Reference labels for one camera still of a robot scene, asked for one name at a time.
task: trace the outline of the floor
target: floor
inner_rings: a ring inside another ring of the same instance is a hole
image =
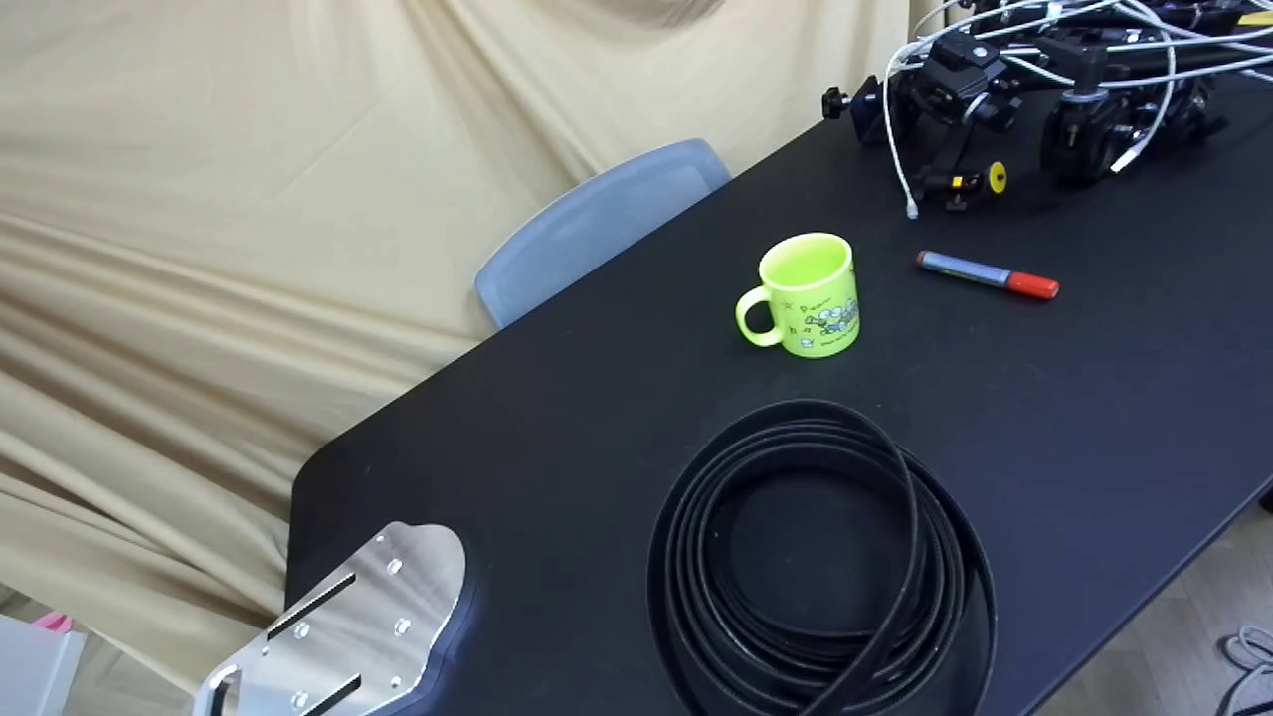
[[[1273,634],[1273,513],[1246,513],[1134,624],[1126,624],[1039,716],[1210,716],[1241,676],[1217,642]],[[2,598],[0,612],[41,606]],[[103,642],[86,642],[69,716],[175,716],[188,697]]]

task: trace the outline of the red marker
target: red marker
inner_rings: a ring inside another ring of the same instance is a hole
[[[940,249],[920,249],[920,265],[933,270],[933,274],[964,277],[964,284],[1025,296],[1034,302],[1049,302],[1049,298],[1061,296],[1061,284],[1053,284],[1045,274],[1005,270],[1005,265],[972,264],[972,260],[959,260],[959,253],[940,253]]]

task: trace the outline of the mug handle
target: mug handle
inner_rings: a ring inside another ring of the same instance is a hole
[[[749,331],[749,313],[753,307],[766,302],[766,288],[753,288],[737,307],[730,307],[730,318],[741,321],[741,333],[753,343],[753,346],[781,346],[784,343],[784,331],[770,327],[765,333]]]

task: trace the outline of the metal bracket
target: metal bracket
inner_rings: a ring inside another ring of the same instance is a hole
[[[427,679],[467,583],[447,525],[391,520],[265,634],[223,660],[192,716],[368,716]]]

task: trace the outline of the black cable coil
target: black cable coil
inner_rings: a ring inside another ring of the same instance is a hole
[[[711,562],[715,513],[741,490],[815,469],[879,490],[907,513],[907,565],[868,634],[815,635],[757,612]],[[654,547],[662,648],[695,711],[894,711],[921,693],[980,612],[973,693],[909,711],[980,711],[993,660],[993,606],[980,543],[956,506],[868,417],[787,402],[723,431],[677,484]]]

